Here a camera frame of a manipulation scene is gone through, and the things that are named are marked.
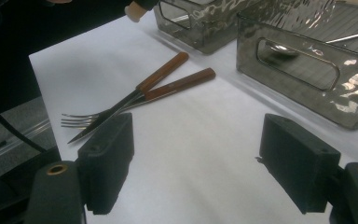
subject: serving spoon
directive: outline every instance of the serving spoon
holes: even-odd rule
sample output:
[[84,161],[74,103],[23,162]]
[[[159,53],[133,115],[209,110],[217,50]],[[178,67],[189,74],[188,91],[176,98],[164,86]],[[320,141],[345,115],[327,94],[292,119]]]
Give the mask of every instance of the serving spoon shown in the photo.
[[[334,40],[329,40],[326,41],[326,44],[333,44],[333,43],[338,43],[338,42],[342,42],[345,40],[350,40],[350,39],[354,39],[354,38],[358,38],[358,34],[356,35],[348,35],[345,37],[341,37],[339,39],[334,39]],[[298,55],[298,52],[293,50],[293,49],[289,49],[285,46],[279,45],[279,44],[275,44],[269,41],[266,41],[266,46],[275,50],[276,52],[286,55],[286,56],[291,56],[291,57],[296,57]]]

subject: person's hand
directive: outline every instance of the person's hand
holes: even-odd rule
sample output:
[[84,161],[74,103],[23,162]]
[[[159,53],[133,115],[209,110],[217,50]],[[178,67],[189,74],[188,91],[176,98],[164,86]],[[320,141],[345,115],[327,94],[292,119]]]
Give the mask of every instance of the person's hand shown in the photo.
[[70,3],[72,0],[48,0],[50,3],[56,3],[56,4],[64,4],[64,3]]

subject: wooden handle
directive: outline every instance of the wooden handle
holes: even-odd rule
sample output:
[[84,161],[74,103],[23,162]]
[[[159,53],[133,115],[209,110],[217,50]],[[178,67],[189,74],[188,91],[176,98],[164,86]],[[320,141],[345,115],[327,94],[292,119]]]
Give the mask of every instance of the wooden handle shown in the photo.
[[156,72],[141,82],[136,89],[145,94],[147,91],[150,91],[154,86],[156,86],[163,78],[185,63],[187,59],[188,54],[186,52],[178,53],[169,62],[162,65]]
[[145,93],[145,99],[146,101],[155,100],[159,97],[163,97],[168,94],[173,94],[188,89],[190,87],[199,85],[200,83],[206,82],[215,77],[216,73],[214,72],[214,70],[212,68],[207,68],[188,77],[184,77],[170,84],[149,91]]

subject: white table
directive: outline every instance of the white table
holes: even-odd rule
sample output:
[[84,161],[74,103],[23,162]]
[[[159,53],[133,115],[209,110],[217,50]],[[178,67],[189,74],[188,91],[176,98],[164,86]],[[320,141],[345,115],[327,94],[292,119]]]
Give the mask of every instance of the white table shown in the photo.
[[30,56],[63,160],[85,143],[67,145],[78,130],[62,128],[61,113],[104,110],[134,90],[179,51],[189,61],[161,85],[212,67],[213,81],[131,110],[135,155],[108,216],[88,223],[328,223],[303,216],[258,156],[266,113],[292,119],[358,161],[358,131],[310,112],[236,70],[236,41],[203,55],[163,34],[149,12],[76,36]]

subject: fork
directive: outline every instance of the fork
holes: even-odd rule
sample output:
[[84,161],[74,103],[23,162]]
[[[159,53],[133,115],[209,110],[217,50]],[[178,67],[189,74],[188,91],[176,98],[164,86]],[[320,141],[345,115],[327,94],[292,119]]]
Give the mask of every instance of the fork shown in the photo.
[[[206,68],[204,70],[199,71],[198,73],[181,78],[165,86],[146,92],[144,96],[139,97],[129,105],[126,105],[125,107],[121,108],[117,113],[122,113],[123,111],[126,111],[137,105],[150,103],[162,97],[194,87],[196,85],[199,85],[200,83],[213,79],[215,76],[216,74],[212,68]],[[106,113],[109,113],[109,109],[91,115],[62,114],[64,117],[66,117],[66,119],[62,119],[62,127],[86,129],[94,120],[96,120],[100,116],[103,116]]]

